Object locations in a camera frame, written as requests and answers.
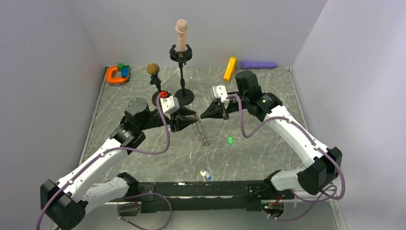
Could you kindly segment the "metal disc with keyrings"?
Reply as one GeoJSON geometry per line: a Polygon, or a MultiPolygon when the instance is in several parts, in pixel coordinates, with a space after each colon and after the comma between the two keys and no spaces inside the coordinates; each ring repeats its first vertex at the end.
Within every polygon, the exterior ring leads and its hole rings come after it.
{"type": "Polygon", "coordinates": [[[200,140],[200,142],[201,142],[201,144],[203,146],[209,146],[210,142],[209,142],[209,139],[207,137],[205,127],[203,126],[199,116],[198,115],[193,115],[193,117],[197,119],[197,122],[194,123],[194,125],[196,126],[198,139],[200,140]]]}

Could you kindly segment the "key with green tag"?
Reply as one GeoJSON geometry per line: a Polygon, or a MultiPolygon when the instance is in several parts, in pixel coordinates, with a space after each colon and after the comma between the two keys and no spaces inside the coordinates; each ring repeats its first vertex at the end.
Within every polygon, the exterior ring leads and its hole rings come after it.
{"type": "Polygon", "coordinates": [[[225,138],[226,138],[226,142],[228,145],[233,145],[233,143],[234,143],[233,136],[225,135],[225,138]]]}

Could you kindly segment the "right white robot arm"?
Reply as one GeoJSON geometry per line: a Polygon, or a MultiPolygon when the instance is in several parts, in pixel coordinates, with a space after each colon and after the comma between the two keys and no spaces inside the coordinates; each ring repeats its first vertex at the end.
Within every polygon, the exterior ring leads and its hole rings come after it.
{"type": "Polygon", "coordinates": [[[228,92],[224,85],[212,87],[213,101],[200,118],[227,120],[230,113],[238,112],[245,138],[252,137],[267,125],[297,153],[303,164],[301,168],[277,170],[264,179],[264,193],[268,198],[276,199],[283,191],[292,189],[317,195],[337,177],[345,182],[339,148],[329,148],[311,135],[276,95],[262,91],[257,75],[251,70],[237,73],[235,80],[236,92],[228,92]]]}

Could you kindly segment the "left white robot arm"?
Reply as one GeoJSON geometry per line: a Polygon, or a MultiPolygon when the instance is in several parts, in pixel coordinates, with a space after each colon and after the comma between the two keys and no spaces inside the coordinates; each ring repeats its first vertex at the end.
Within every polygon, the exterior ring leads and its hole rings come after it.
{"type": "Polygon", "coordinates": [[[156,99],[156,109],[150,110],[143,98],[132,99],[118,127],[102,146],[72,172],[56,182],[45,181],[40,187],[41,214],[36,229],[41,228],[44,216],[60,230],[75,228],[93,209],[117,198],[132,201],[138,193],[138,181],[127,173],[97,184],[101,175],[133,152],[145,140],[144,131],[162,127],[166,138],[196,123],[195,111],[181,105],[174,96],[156,99]]]}

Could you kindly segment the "tall black mic stand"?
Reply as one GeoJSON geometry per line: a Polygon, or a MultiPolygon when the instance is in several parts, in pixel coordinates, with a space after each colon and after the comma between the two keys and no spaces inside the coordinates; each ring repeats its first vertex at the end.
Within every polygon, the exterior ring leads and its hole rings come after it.
{"type": "Polygon", "coordinates": [[[178,63],[180,68],[180,86],[181,88],[175,92],[175,97],[181,105],[189,105],[194,100],[194,94],[190,89],[185,87],[185,79],[183,77],[183,66],[192,58],[192,49],[186,44],[185,51],[176,51],[176,45],[172,45],[169,50],[170,59],[178,63]]]}

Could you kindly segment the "yellow block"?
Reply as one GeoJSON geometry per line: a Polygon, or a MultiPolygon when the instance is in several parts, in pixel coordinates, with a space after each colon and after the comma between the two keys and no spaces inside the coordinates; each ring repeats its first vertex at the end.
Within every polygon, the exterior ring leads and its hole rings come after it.
{"type": "Polygon", "coordinates": [[[225,73],[224,73],[224,76],[223,76],[224,81],[226,81],[226,82],[231,81],[231,78],[232,78],[232,76],[234,74],[234,71],[235,71],[236,62],[237,62],[237,58],[234,57],[234,56],[232,56],[229,59],[228,65],[226,67],[226,70],[225,70],[225,73]]]}

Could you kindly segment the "short black mic stand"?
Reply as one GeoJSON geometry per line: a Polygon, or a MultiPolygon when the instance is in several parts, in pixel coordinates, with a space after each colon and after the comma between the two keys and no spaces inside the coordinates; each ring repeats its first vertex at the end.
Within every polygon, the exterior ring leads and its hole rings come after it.
{"type": "Polygon", "coordinates": [[[168,97],[168,96],[171,96],[171,93],[169,91],[162,90],[162,88],[161,88],[162,81],[158,77],[158,74],[151,75],[150,78],[151,78],[150,84],[155,85],[155,87],[157,89],[157,91],[152,95],[152,98],[151,98],[153,105],[156,106],[157,105],[156,99],[157,99],[158,95],[163,94],[164,97],[168,97]]]}

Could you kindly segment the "purple microphone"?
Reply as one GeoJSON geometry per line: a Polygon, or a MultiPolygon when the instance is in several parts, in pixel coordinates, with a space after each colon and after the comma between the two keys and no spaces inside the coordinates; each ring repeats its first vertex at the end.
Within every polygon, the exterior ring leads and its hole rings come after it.
{"type": "Polygon", "coordinates": [[[239,64],[241,69],[275,69],[278,67],[274,62],[257,62],[242,60],[239,64]]]}

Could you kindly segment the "gold microphone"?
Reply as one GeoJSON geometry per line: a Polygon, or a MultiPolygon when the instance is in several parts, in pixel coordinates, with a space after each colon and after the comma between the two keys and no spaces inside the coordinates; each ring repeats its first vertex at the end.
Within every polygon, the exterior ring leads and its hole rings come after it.
{"type": "Polygon", "coordinates": [[[148,63],[146,71],[150,75],[156,75],[159,72],[159,66],[156,63],[148,63]]]}

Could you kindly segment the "key with blue tag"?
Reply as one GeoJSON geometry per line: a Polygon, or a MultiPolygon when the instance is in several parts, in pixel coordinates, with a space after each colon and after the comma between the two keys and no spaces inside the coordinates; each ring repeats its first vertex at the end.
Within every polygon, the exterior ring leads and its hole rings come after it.
{"type": "Polygon", "coordinates": [[[204,182],[207,182],[212,178],[208,170],[201,170],[200,175],[202,176],[204,182]]]}

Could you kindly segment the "blue toy brick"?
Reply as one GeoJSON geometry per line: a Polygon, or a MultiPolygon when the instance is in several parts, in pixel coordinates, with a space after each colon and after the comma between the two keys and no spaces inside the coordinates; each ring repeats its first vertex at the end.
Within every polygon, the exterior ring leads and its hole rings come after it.
{"type": "Polygon", "coordinates": [[[129,69],[128,68],[122,68],[121,77],[122,78],[128,78],[128,75],[129,75],[129,69]]]}

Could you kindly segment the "green toy brick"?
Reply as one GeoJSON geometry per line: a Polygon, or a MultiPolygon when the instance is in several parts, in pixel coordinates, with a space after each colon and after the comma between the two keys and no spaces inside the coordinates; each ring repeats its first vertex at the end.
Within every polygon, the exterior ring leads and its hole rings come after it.
{"type": "Polygon", "coordinates": [[[118,63],[118,64],[117,64],[117,69],[118,69],[118,71],[120,71],[120,72],[122,72],[123,70],[129,71],[129,70],[130,70],[130,66],[129,66],[129,65],[125,65],[124,63],[118,63]]]}

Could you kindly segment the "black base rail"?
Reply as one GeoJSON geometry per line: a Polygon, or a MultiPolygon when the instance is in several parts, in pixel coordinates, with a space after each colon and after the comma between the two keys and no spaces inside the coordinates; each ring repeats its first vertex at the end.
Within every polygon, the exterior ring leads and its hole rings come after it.
{"type": "Polygon", "coordinates": [[[158,211],[196,211],[244,209],[261,211],[266,203],[293,200],[290,190],[273,191],[263,180],[211,181],[211,182],[140,182],[138,190],[132,190],[115,202],[133,202],[138,199],[141,213],[158,211]]]}

